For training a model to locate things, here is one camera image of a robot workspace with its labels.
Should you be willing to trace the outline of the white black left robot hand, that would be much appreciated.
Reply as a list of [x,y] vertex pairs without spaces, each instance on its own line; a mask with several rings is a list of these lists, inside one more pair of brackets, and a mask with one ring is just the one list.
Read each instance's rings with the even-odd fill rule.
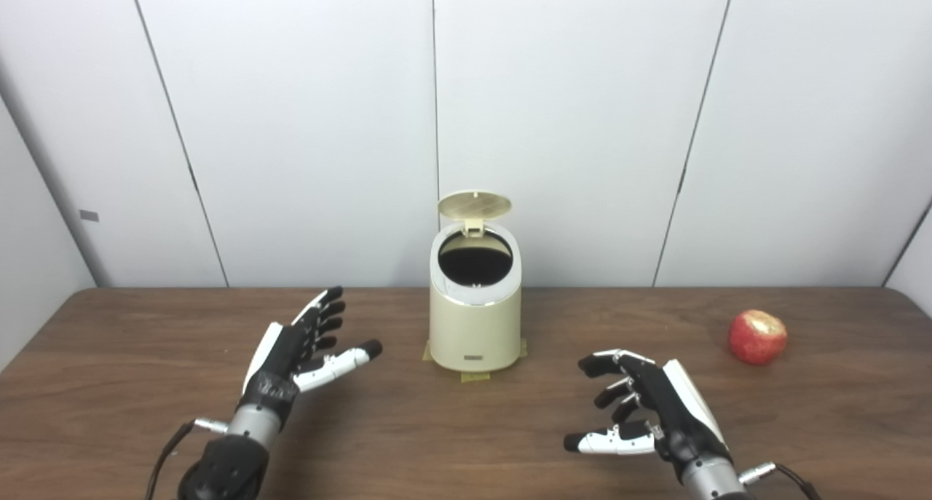
[[289,324],[269,325],[253,353],[237,406],[271,413],[284,426],[300,394],[333,383],[383,353],[382,342],[373,338],[339,354],[319,355],[336,344],[330,333],[343,323],[343,292],[330,287]]

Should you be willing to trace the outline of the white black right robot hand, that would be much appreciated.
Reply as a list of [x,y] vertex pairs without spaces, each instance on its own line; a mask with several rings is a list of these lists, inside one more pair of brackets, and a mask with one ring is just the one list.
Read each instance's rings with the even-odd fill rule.
[[566,451],[599,456],[654,453],[671,464],[678,480],[692,461],[705,456],[734,462],[708,404],[678,360],[661,366],[643,355],[610,349],[583,357],[578,366],[586,377],[615,374],[620,380],[593,400],[597,408],[616,405],[612,425],[566,434]]

